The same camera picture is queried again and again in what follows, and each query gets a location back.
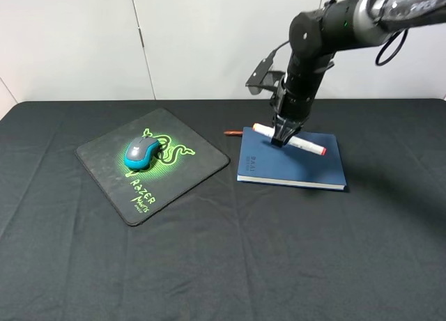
table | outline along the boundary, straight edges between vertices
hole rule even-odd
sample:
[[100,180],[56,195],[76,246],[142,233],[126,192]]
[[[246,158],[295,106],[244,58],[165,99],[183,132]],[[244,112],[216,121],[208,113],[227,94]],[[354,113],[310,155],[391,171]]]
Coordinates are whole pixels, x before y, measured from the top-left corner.
[[[165,107],[231,163],[128,227],[74,155]],[[317,100],[348,189],[236,182],[264,100],[25,102],[0,121],[0,320],[444,320],[446,102]]]

mouse pad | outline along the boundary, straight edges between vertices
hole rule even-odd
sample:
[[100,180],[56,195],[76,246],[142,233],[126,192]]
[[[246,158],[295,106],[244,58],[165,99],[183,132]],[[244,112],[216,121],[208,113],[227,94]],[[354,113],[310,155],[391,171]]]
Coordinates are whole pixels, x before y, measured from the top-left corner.
[[[160,151],[145,171],[124,164],[130,142],[153,136]],[[136,226],[224,168],[229,158],[165,109],[78,147],[78,158],[130,226]]]

blue notebook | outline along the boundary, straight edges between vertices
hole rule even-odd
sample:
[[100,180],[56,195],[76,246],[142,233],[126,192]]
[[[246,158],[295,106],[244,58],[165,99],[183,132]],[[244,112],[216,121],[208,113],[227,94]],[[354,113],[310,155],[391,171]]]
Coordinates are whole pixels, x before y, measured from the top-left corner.
[[336,137],[308,132],[300,132],[298,136],[324,146],[326,154],[320,156],[290,145],[274,147],[268,137],[245,127],[237,180],[343,190],[346,179]]

white marker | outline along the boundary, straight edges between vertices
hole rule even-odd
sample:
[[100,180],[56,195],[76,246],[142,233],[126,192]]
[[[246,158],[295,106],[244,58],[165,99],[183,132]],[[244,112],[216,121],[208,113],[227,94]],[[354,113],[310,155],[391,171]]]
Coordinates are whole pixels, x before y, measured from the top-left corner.
[[[272,136],[274,135],[274,128],[265,125],[254,124],[252,129],[257,133],[267,136],[268,138],[272,138]],[[317,155],[325,155],[325,152],[327,151],[325,147],[316,145],[315,143],[298,138],[296,136],[292,136],[291,139],[288,141],[288,144],[306,150],[307,152],[313,152]]]

computer mouse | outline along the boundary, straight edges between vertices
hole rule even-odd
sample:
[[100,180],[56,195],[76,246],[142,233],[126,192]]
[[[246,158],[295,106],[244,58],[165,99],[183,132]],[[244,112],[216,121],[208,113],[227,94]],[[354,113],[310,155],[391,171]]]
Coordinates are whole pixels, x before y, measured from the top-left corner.
[[160,142],[157,139],[151,136],[138,136],[128,146],[124,164],[132,170],[147,169],[158,147]]

